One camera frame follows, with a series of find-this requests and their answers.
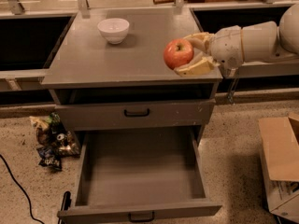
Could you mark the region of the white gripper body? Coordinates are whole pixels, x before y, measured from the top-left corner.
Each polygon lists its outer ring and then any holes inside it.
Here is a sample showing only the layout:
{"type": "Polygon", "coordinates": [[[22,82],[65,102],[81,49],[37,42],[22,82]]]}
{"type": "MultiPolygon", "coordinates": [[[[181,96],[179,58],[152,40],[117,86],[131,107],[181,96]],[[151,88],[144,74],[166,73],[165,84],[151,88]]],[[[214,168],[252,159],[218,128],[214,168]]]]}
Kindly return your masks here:
{"type": "Polygon", "coordinates": [[[209,40],[209,51],[220,65],[226,77],[234,77],[244,63],[241,28],[232,26],[220,29],[209,40]]]}

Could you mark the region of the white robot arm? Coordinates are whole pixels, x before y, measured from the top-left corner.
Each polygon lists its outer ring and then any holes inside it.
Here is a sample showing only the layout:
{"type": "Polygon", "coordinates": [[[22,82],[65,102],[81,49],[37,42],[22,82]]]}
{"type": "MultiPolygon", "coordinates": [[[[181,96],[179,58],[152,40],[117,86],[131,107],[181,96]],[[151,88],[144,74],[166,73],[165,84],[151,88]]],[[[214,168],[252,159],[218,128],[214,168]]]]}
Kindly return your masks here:
{"type": "Polygon", "coordinates": [[[215,34],[208,32],[187,35],[184,40],[200,52],[174,71],[182,76],[209,73],[214,67],[237,70],[244,63],[280,63],[295,60],[299,55],[299,5],[292,5],[279,24],[267,21],[241,28],[225,27],[215,34]]]}

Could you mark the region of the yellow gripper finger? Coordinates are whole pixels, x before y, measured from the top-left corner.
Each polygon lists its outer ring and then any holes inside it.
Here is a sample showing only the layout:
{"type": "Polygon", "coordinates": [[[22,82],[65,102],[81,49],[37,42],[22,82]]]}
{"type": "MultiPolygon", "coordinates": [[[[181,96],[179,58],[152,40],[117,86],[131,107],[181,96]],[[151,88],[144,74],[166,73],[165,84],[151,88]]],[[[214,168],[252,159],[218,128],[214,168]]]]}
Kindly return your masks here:
{"type": "Polygon", "coordinates": [[[175,68],[174,71],[182,77],[199,76],[211,72],[219,65],[212,56],[201,51],[189,63],[175,68]]]}
{"type": "Polygon", "coordinates": [[[210,41],[214,37],[209,32],[200,32],[185,36],[185,39],[189,41],[194,49],[203,51],[206,54],[210,53],[210,41]]]}

